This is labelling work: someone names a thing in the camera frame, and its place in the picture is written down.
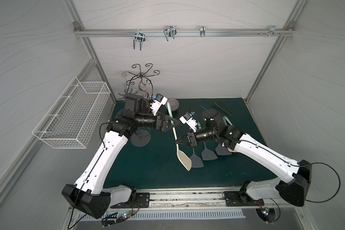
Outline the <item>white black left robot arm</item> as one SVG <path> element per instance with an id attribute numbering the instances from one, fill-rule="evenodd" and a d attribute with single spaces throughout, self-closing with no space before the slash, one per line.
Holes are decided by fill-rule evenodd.
<path id="1" fill-rule="evenodd" d="M 167 100 L 161 94 L 153 95 L 151 100 L 139 95 L 125 98 L 124 108 L 106 123 L 102 143 L 87 168 L 75 183 L 66 184 L 62 190 L 74 209 L 99 219 L 110 206 L 133 201 L 133 187 L 119 185 L 105 192 L 103 185 L 118 154 L 139 127 L 167 132 L 178 126 L 178 120 L 159 112 Z"/>

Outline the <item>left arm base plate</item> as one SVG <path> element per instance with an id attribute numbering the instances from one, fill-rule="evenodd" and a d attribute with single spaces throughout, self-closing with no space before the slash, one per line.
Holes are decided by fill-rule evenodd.
<path id="1" fill-rule="evenodd" d="M 125 203 L 119 203 L 111 206 L 111 209 L 133 209 L 148 208 L 150 205 L 150 193 L 147 192 L 133 192 L 129 200 Z"/>

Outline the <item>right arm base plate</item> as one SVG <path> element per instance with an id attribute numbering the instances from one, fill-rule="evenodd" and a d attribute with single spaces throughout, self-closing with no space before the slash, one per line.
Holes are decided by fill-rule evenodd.
<path id="1" fill-rule="evenodd" d="M 224 191 L 221 196 L 227 207 L 259 207 L 265 204 L 263 199 L 254 200 L 243 191 Z"/>

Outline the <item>mint grey pointed spatula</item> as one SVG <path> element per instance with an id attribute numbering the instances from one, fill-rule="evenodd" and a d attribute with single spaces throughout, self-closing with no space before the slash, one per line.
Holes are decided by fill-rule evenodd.
<path id="1" fill-rule="evenodd" d="M 223 116 L 222 119 L 223 119 L 225 125 L 232 126 L 232 122 L 230 121 L 230 119 L 228 117 Z"/>

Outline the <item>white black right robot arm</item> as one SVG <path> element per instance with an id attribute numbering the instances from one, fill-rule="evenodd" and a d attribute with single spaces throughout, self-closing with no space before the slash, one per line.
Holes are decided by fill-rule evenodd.
<path id="1" fill-rule="evenodd" d="M 245 199 L 281 198 L 293 206 L 304 206 L 311 184 L 310 162 L 298 162 L 281 155 L 234 126 L 218 112 L 206 112 L 202 117 L 204 128 L 199 128 L 193 113 L 185 113 L 179 118 L 190 130 L 177 139 L 178 144 L 196 147 L 200 142 L 214 140 L 228 151 L 241 153 L 276 175 L 271 180 L 245 182 L 240 190 Z"/>

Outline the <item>grey utensil rack stand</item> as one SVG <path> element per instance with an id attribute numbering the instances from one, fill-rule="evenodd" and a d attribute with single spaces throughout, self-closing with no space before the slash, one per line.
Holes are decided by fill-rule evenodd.
<path id="1" fill-rule="evenodd" d="M 123 88 L 123 93 L 118 94 L 118 95 L 119 95 L 118 100 L 125 102 L 125 99 L 127 96 L 133 96 L 133 95 L 140 96 L 140 93 L 138 90 L 135 90 L 133 86 L 130 86 L 130 88 L 128 88 L 128 86 L 125 85 Z M 151 140 L 151 135 L 150 135 L 149 128 L 138 127 L 138 129 L 131 136 L 132 145 L 138 148 L 145 147 L 146 145 L 150 143 L 150 140 Z"/>

